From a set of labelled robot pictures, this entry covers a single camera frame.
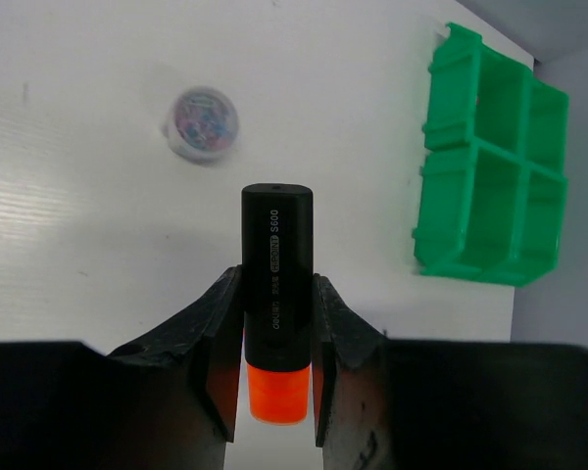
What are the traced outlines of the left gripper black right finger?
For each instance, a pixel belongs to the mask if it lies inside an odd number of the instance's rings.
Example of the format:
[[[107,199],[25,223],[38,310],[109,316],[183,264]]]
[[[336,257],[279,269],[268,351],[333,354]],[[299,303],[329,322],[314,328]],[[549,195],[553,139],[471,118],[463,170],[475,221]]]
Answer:
[[[588,469],[588,349],[393,339],[312,287],[326,469]]]

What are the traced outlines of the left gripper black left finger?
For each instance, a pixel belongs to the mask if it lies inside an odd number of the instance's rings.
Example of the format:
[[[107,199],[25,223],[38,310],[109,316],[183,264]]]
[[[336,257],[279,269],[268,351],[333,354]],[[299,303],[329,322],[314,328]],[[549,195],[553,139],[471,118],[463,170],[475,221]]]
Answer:
[[[221,469],[233,441],[241,270],[101,354],[0,343],[0,469]]]

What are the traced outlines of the orange cap black highlighter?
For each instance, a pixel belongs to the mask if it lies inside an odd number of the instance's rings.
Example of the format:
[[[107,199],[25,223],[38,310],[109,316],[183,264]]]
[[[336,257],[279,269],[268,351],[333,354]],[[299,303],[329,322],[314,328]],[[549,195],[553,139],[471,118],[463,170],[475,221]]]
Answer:
[[[272,425],[298,424],[308,413],[311,374],[312,190],[243,188],[241,251],[250,412]]]

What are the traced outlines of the green compartment organizer tray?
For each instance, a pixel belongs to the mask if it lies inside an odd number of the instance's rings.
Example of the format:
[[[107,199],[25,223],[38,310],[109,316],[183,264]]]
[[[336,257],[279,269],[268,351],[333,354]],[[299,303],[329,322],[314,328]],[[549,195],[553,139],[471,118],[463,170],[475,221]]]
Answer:
[[[479,33],[448,29],[428,69],[419,271],[522,287],[559,261],[569,99]]]

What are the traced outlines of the clear jar of pins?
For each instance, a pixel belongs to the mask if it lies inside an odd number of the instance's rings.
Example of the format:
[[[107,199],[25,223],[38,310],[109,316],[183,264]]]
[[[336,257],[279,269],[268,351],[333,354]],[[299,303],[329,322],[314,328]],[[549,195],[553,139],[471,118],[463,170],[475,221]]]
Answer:
[[[232,101],[218,89],[194,86],[171,103],[162,133],[179,157],[197,164],[215,163],[233,149],[239,116]]]

